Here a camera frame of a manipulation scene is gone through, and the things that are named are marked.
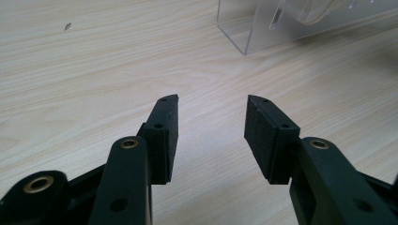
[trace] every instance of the screw hole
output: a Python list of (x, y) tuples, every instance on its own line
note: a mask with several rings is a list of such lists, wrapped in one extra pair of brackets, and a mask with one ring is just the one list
hole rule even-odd
[(364, 200), (355, 199), (352, 202), (357, 208), (359, 208), (359, 210), (363, 212), (370, 213), (373, 211), (373, 207)]
[(315, 147), (315, 148), (319, 148), (319, 149), (328, 149), (329, 145), (326, 142), (322, 142), (320, 140), (312, 140), (310, 141), (310, 144)]
[(113, 201), (111, 203), (111, 205), (109, 206), (109, 208), (111, 209), (112, 212), (118, 213), (118, 212), (125, 210), (128, 205), (129, 205), (129, 201), (125, 198), (121, 198), (121, 199), (116, 199), (115, 201)]
[(134, 139), (125, 140), (120, 144), (122, 148), (133, 148), (138, 145), (138, 141)]
[(23, 191), (27, 194), (35, 194), (47, 189), (54, 182), (52, 176), (41, 176), (33, 179), (23, 187)]

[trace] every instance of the clear acrylic container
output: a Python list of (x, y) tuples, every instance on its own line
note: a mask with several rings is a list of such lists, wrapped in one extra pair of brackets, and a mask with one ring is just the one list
hole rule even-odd
[(220, 0), (218, 25), (242, 54), (398, 8), (398, 0)]

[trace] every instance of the light wood table surface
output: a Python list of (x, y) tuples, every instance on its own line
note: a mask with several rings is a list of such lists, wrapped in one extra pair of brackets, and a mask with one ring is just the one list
hole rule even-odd
[(243, 138), (249, 94), (274, 101), (300, 137), (334, 142), (364, 173), (398, 173), (398, 11), (243, 56), (217, 0), (0, 2), (0, 196), (25, 176), (69, 179), (135, 135), (178, 94), (172, 182), (154, 224), (297, 224)]

